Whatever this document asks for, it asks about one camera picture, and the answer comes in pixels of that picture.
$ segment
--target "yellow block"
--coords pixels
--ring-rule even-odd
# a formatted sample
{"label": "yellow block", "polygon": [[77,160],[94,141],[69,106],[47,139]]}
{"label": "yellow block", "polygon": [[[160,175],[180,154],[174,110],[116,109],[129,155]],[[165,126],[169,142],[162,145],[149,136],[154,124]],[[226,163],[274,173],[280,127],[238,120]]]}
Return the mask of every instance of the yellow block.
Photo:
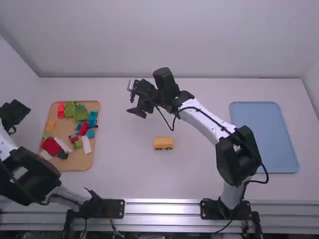
{"label": "yellow block", "polygon": [[173,137],[155,137],[154,138],[154,149],[155,150],[171,150],[174,148]]}
{"label": "yellow block", "polygon": [[49,121],[46,123],[45,131],[52,133],[55,127],[55,121]]}

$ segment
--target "black cable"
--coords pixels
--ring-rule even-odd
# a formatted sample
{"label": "black cable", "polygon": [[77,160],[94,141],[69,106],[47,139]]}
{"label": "black cable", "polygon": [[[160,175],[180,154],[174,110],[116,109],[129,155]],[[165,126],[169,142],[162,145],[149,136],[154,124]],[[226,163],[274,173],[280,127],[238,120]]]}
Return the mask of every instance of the black cable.
{"label": "black cable", "polygon": [[83,231],[83,234],[82,236],[80,237],[80,239],[82,239],[82,237],[85,235],[86,233],[86,227],[88,226],[88,220],[85,218],[85,227],[84,227],[84,231]]}

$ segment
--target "metal frame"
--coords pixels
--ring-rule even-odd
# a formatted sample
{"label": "metal frame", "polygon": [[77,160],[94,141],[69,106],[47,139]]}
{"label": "metal frame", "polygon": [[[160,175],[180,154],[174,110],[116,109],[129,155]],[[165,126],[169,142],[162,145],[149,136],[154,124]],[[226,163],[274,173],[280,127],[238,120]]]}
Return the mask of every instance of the metal frame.
{"label": "metal frame", "polygon": [[[228,221],[207,221],[200,218],[200,200],[125,199],[126,214],[114,220],[120,231],[213,233]],[[319,202],[250,200],[258,211],[264,233],[319,234]],[[0,230],[62,230],[69,207],[52,203],[49,206],[24,207],[0,199]],[[73,230],[84,229],[84,220],[76,219]],[[89,219],[88,231],[111,231],[108,219]],[[223,233],[240,233],[241,221],[234,221]]]}

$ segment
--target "green toy block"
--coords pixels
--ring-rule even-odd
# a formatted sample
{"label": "green toy block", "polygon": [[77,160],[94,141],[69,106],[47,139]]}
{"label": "green toy block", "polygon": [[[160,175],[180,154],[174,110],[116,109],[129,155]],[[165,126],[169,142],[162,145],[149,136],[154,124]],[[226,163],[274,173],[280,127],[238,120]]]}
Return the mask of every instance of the green toy block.
{"label": "green toy block", "polygon": [[44,138],[44,139],[47,139],[49,137],[52,137],[52,135],[49,132],[47,132],[47,131],[44,132],[43,135],[42,135],[42,138]]}
{"label": "green toy block", "polygon": [[65,102],[64,108],[75,108],[75,102],[74,101]]}
{"label": "green toy block", "polygon": [[75,108],[69,107],[64,109],[64,115],[66,118],[74,117]]}
{"label": "green toy block", "polygon": [[75,109],[74,114],[75,120],[84,121],[88,119],[88,110],[86,108]]}
{"label": "green toy block", "polygon": [[82,148],[83,147],[83,143],[81,140],[77,140],[73,143],[73,146],[75,149],[78,149],[78,148]]}

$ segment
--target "yellow toy car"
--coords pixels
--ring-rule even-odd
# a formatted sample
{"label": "yellow toy car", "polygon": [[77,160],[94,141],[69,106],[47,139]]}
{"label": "yellow toy car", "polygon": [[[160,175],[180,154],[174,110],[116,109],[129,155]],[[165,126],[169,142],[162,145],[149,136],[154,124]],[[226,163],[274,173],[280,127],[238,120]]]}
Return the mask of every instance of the yellow toy car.
{"label": "yellow toy car", "polygon": [[155,150],[171,150],[174,148],[173,137],[155,137],[154,149]]}

